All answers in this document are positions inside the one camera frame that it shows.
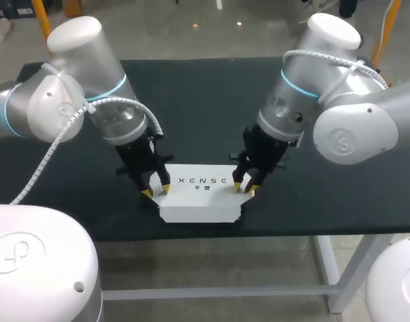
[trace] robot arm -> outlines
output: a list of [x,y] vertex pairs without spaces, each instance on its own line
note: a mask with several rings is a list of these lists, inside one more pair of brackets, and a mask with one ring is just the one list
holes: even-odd
[[328,160],[355,164],[410,144],[410,81],[333,104],[313,128],[315,146]]
[[[53,142],[83,106],[84,98],[89,103],[107,99],[91,117],[103,139],[115,146],[120,155],[121,172],[128,174],[139,191],[151,197],[152,189],[143,175],[157,171],[167,192],[170,177],[164,163],[170,157],[156,151],[156,140],[161,135],[148,127],[144,110],[126,103],[130,100],[140,105],[99,21],[80,17],[60,25],[48,37],[48,49],[52,53],[50,68],[41,68],[22,84],[0,85],[0,138]],[[72,78],[81,95],[64,86],[61,76]],[[64,140],[73,138],[82,123],[82,117],[78,118]]]
[[313,15],[283,68],[233,172],[236,190],[256,168],[245,192],[260,187],[289,146],[318,115],[313,139],[318,151],[340,164],[354,164],[395,146],[410,144],[410,83],[386,89],[385,81],[357,62],[360,34],[345,21]]

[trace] yellow pole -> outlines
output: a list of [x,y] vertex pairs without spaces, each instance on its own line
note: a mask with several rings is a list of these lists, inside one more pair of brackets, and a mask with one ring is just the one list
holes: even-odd
[[394,0],[391,8],[387,13],[387,18],[385,18],[385,28],[384,36],[382,37],[382,43],[380,44],[381,36],[379,35],[379,42],[374,46],[372,53],[372,63],[375,68],[379,67],[380,59],[382,58],[385,48],[387,47],[387,44],[390,40],[391,31],[393,30],[395,18],[397,17],[397,14],[399,12],[400,5],[401,0]]
[[44,4],[42,3],[42,0],[32,0],[32,3],[33,8],[35,9],[36,15],[38,16],[39,22],[41,24],[41,30],[44,35],[46,43],[46,39],[48,38],[51,32],[51,27],[45,12]]

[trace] table leg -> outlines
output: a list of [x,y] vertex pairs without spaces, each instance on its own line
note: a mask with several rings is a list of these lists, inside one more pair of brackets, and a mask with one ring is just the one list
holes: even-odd
[[334,257],[330,236],[313,236],[315,248],[323,272],[324,283],[335,285],[340,279],[338,263]]
[[388,247],[394,234],[365,235],[339,279],[339,294],[328,298],[330,313],[342,313],[366,280],[378,256]]

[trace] yellow fingertip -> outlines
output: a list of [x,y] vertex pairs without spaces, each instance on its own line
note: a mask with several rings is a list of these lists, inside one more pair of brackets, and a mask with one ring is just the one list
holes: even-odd
[[170,183],[164,184],[163,185],[164,193],[168,194],[169,193],[169,188],[170,188]]
[[254,191],[254,190],[258,189],[258,188],[260,188],[260,186],[258,186],[257,184],[253,184],[253,185],[251,186],[251,189],[250,189],[248,192],[251,193],[252,191]]
[[151,193],[151,191],[149,191],[148,189],[142,190],[141,193],[143,193],[143,194],[146,195],[147,197],[152,198],[152,193]]

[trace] table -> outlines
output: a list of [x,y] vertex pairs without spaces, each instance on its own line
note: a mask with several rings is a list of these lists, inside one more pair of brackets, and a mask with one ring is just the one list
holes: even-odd
[[[166,138],[160,150],[174,163],[228,164],[242,149],[242,131],[254,123],[281,67],[280,58],[122,62],[141,102],[153,110]],[[39,68],[24,66],[24,81]],[[48,148],[42,142],[0,141],[0,203],[23,188]],[[96,241],[314,235],[326,285],[252,288],[177,288],[105,291],[105,300],[326,294],[342,312],[394,233],[410,232],[410,147],[353,166],[325,160],[310,131],[292,149],[286,170],[275,170],[245,204],[235,224],[166,224],[141,197],[121,162],[87,120],[81,133],[55,153],[25,200],[74,217]],[[368,234],[339,276],[327,235]]]

